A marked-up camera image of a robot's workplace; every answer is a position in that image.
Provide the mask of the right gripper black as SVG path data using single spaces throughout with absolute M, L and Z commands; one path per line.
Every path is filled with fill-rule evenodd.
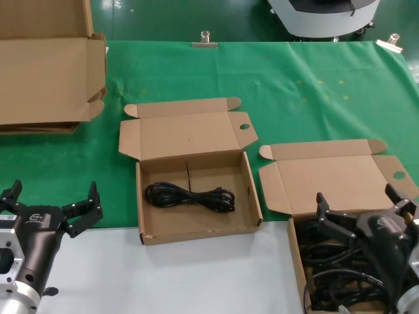
M 418 218 L 418 203 L 399 193 L 390 183 L 385 193 L 393 206 L 383 211 L 367 211 L 358 216 L 331 210 L 321 192 L 316 195 L 318 230 L 342 244 L 357 243 L 375 267 L 380 280 L 396 304 L 415 286 L 415 271 L 410 256 L 415 237 L 404 215 Z

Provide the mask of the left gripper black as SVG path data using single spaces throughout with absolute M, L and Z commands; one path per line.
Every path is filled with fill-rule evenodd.
M 22 183 L 2 191 L 0 212 L 17 215 L 16 234 L 24 261 L 16 280 L 31 287 L 39 295 L 57 295 L 56 287 L 47 281 L 64 231 L 75 238 L 103 218 L 100 194 L 95 181 L 91 182 L 86 200 L 62 208 L 51 205 L 24 205 L 18 201 Z

